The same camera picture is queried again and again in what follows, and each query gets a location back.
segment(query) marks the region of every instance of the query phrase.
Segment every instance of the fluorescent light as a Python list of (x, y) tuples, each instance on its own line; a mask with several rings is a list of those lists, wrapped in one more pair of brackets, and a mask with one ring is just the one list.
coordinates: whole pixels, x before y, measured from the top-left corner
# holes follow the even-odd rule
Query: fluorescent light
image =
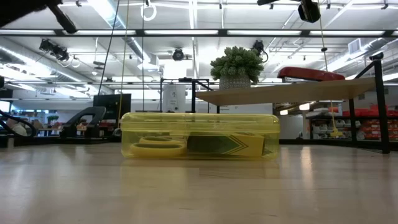
[(218, 30), (145, 30), (147, 35), (216, 35)]
[(54, 82), (54, 84), (58, 85), (86, 85), (87, 82)]
[[(344, 100), (332, 100), (332, 103), (342, 103)], [(330, 100), (320, 100), (319, 103), (330, 103)]]
[(300, 30), (228, 30), (228, 35), (300, 35)]
[(1, 35), (54, 35), (54, 30), (14, 30), (0, 29)]
[(22, 100), (40, 101), (40, 100), (47, 100), (47, 99), (45, 99), (45, 98), (29, 98), (29, 99), (22, 99)]
[(36, 60), (34, 60), (34, 59), (31, 59), (31, 58), (23, 56), (19, 53), (13, 52), (5, 47), (0, 46), (0, 50), (3, 50), (21, 60), (23, 60), (29, 67), (26, 70), (31, 70), (31, 72), (33, 72), (33, 73), (41, 73), (41, 75), (46, 75), (46, 76), (49, 76), (51, 74), (51, 70), (47, 66), (45, 66), (39, 62), (36, 62)]
[(29, 86), (29, 85), (25, 85), (25, 84), (14, 85), (14, 84), (9, 84), (9, 83), (8, 83), (8, 85), (13, 86), (13, 87), (22, 88), (22, 89), (24, 89), (24, 90), (36, 91), (35, 88), (33, 88), (33, 87)]
[(71, 90), (68, 88), (56, 88), (56, 91), (58, 93), (61, 93), (63, 95), (67, 95), (67, 96), (72, 96), (72, 97), (77, 97), (77, 98), (87, 98), (86, 94), (81, 93), (79, 91)]
[(393, 73), (393, 74), (390, 74), (390, 75), (383, 75), (383, 81), (384, 82), (389, 81), (389, 80), (393, 80), (395, 78), (398, 78), (398, 73)]
[(153, 65), (153, 64), (147, 63), (147, 62), (141, 63), (141, 64), (137, 65), (137, 67), (140, 70), (144, 69), (144, 70), (156, 70), (156, 71), (159, 71), (159, 66)]
[(306, 103), (306, 104), (300, 105), (298, 108), (300, 110), (309, 110), (310, 109), (310, 104)]
[[(323, 35), (375, 35), (380, 36), (383, 35), (385, 31), (382, 30), (352, 30), (352, 31), (345, 31), (345, 30), (324, 30)], [(310, 35), (321, 35), (321, 31), (310, 31)]]
[(19, 81), (16, 81), (16, 82), (11, 82), (11, 84), (48, 84), (48, 82), (19, 82)]
[(4, 78), (10, 78), (12, 80), (40, 81), (40, 79), (35, 78), (33, 75), (27, 75), (25, 73), (21, 73), (21, 72), (15, 71), (15, 70), (13, 70), (11, 68), (8, 68), (8, 67), (0, 68), (0, 76), (2, 76)]
[(116, 11), (114, 6), (110, 3), (110, 1), (108, 0), (87, 0), (87, 1), (104, 20), (114, 18)]
[(287, 110), (282, 110), (279, 112), (280, 115), (287, 115), (289, 112)]
[[(111, 35), (112, 30), (79, 30), (74, 34), (67, 34), (67, 35)], [(126, 30), (114, 30), (113, 35), (125, 35)], [(135, 35), (135, 30), (127, 30), (127, 35)]]

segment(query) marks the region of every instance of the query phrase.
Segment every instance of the black cable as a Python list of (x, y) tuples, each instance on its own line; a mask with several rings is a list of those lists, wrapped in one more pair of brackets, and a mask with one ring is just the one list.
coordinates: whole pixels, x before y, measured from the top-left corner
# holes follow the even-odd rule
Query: black cable
[(108, 50), (106, 51), (105, 63), (104, 63), (104, 70), (102, 71), (101, 82), (99, 83), (99, 88), (98, 88), (98, 96), (99, 96), (100, 93), (101, 93), (102, 82), (103, 82), (104, 76), (105, 76), (106, 62), (108, 61), (109, 51), (111, 50), (111, 45), (112, 45), (112, 40), (113, 40), (114, 27), (115, 27), (115, 25), (116, 25), (116, 19), (118, 18), (119, 4), (120, 4), (120, 0), (118, 0), (118, 6), (116, 7), (116, 13), (115, 13), (115, 15), (114, 15), (114, 21), (113, 21), (111, 39), (109, 40)]
[(15, 131), (13, 131), (4, 121), (2, 121), (0, 119), (0, 126), (2, 126), (6, 131), (8, 131), (9, 133), (13, 134), (14, 136), (22, 137), (22, 138), (32, 138), (32, 137), (36, 136), (36, 129), (29, 122), (24, 121), (23, 119), (19, 119), (19, 118), (13, 117), (11, 115), (8, 115), (8, 114), (4, 113), (1, 110), (0, 110), (0, 115), (3, 116), (3, 117), (9, 118), (9, 119), (13, 119), (14, 121), (18, 121), (18, 122), (24, 123), (24, 124), (28, 125), (28, 127), (30, 127), (31, 130), (32, 130), (32, 133), (29, 136), (22, 136), (22, 135), (16, 133)]

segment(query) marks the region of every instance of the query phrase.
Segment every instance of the security camera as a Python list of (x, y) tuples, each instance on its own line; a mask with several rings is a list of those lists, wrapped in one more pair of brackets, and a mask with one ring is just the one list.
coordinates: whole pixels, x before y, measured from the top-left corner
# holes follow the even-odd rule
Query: security camera
[(182, 49), (175, 49), (173, 53), (173, 60), (175, 61), (181, 61), (184, 59), (184, 53), (182, 52)]

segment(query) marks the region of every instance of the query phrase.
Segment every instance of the wooden table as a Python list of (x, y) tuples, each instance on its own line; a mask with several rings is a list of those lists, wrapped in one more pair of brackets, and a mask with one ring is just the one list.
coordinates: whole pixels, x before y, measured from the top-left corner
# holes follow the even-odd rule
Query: wooden table
[(376, 87), (374, 78), (307, 82), (248, 89), (203, 91), (196, 97), (218, 106), (286, 103), (317, 100), (348, 100)]
[(266, 162), (125, 160), (120, 150), (0, 152), (1, 223), (398, 223), (395, 153), (282, 146)]

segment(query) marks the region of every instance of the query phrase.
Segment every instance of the yellow plastic box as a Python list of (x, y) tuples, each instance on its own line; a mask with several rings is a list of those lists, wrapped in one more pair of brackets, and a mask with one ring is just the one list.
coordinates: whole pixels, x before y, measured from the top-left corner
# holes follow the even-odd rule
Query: yellow plastic box
[(126, 158), (274, 159), (279, 153), (273, 115), (127, 113), (121, 129)]

